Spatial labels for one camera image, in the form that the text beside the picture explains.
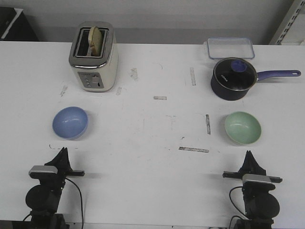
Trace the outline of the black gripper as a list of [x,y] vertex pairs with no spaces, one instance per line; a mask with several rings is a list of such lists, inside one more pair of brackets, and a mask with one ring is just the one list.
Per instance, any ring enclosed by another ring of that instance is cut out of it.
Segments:
[[[246,170],[243,167],[250,167],[251,168],[259,168],[258,170]],[[257,163],[254,155],[251,151],[247,150],[244,158],[244,162],[242,164],[242,167],[239,169],[238,172],[230,172],[230,171],[224,171],[222,174],[223,178],[230,178],[230,179],[239,179],[242,181],[242,178],[245,174],[255,174],[255,175],[263,175],[268,176],[266,174],[266,170],[262,169],[259,164]],[[243,185],[244,190],[255,190],[255,191],[271,191],[275,189],[275,184],[279,184],[283,181],[281,177],[274,177],[269,176],[272,184],[263,184],[263,183],[246,183]]]
[[[59,165],[63,157],[64,164]],[[68,149],[63,147],[49,163],[44,164],[49,173],[44,183],[51,188],[64,188],[67,177],[83,177],[83,170],[73,170],[70,166]]]

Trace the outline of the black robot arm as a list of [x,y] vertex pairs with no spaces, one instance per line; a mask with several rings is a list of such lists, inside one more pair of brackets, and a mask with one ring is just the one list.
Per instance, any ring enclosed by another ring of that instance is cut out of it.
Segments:
[[[270,229],[273,218],[280,212],[278,200],[269,192],[275,189],[275,183],[281,183],[281,177],[268,176],[259,166],[250,150],[246,151],[243,165],[237,172],[224,171],[223,178],[239,179],[242,185],[229,191],[229,199],[241,214],[230,219],[230,229]],[[242,212],[232,200],[232,191],[240,188],[243,194]]]
[[82,177],[83,170],[70,166],[68,149],[63,147],[53,160],[42,166],[33,166],[29,171],[32,179],[39,184],[26,195],[26,205],[31,209],[30,229],[69,229],[63,214],[57,213],[62,191],[69,177]]

